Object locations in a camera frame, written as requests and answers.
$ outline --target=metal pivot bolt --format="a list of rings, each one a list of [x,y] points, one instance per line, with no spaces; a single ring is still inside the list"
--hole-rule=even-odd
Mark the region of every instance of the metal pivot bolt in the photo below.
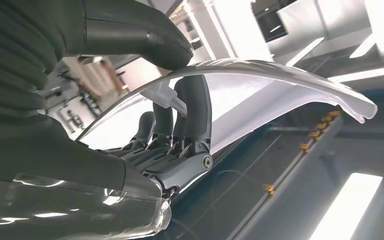
[[[213,158],[210,155],[205,155],[202,159],[202,168],[205,171],[208,171],[212,166],[213,166]]]

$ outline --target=orange positioning pin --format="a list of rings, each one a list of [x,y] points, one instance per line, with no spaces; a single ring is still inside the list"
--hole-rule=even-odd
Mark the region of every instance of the orange positioning pin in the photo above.
[[[312,131],[308,134],[309,137],[312,137],[312,138],[317,138],[318,136],[320,136],[320,132],[319,131]]]
[[[270,194],[270,196],[273,196],[275,194],[275,188],[273,187],[273,185],[266,184],[264,185],[264,189],[268,192],[268,194]]]
[[[309,147],[308,144],[301,143],[301,144],[299,145],[299,148],[300,148],[301,150],[303,150],[305,153],[308,153],[310,147]]]
[[[331,111],[327,115],[336,118],[336,117],[339,117],[341,115],[341,111],[339,111],[339,110],[338,111]]]
[[[320,123],[317,124],[317,129],[323,130],[327,127],[328,125],[326,123]]]
[[[330,122],[330,121],[332,121],[334,118],[332,117],[332,116],[324,116],[324,117],[322,117],[321,118],[321,121],[322,122]]]

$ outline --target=industrial machine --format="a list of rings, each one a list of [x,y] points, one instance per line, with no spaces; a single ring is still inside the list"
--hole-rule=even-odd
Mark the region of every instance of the industrial machine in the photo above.
[[[175,71],[129,93],[77,141],[37,113],[44,101],[34,90],[62,57],[122,54]],[[235,59],[185,67],[191,57],[176,26],[135,1],[0,1],[0,239],[154,235],[212,155],[259,126],[309,102],[340,105],[360,123],[377,111],[297,68]],[[232,95],[238,89],[246,93]],[[136,134],[112,138],[126,129],[117,116],[132,120],[128,110],[143,102],[151,108],[128,125]]]

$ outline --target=robotic hand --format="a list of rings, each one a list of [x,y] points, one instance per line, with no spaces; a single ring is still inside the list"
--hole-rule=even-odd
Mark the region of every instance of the robotic hand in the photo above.
[[[134,0],[0,0],[0,239],[155,234],[170,220],[171,196],[211,168],[203,76],[178,82],[188,115],[177,118],[173,136],[172,110],[154,106],[150,145],[151,113],[148,127],[115,152],[71,141],[38,114],[45,101],[35,90],[61,58],[122,54],[176,70],[192,48],[163,13]]]

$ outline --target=chrome reflective surface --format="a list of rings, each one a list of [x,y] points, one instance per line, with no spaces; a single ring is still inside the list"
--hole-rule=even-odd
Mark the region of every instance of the chrome reflective surface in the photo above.
[[[156,234],[171,218],[162,198],[29,174],[7,178],[0,172],[0,240],[123,240]]]

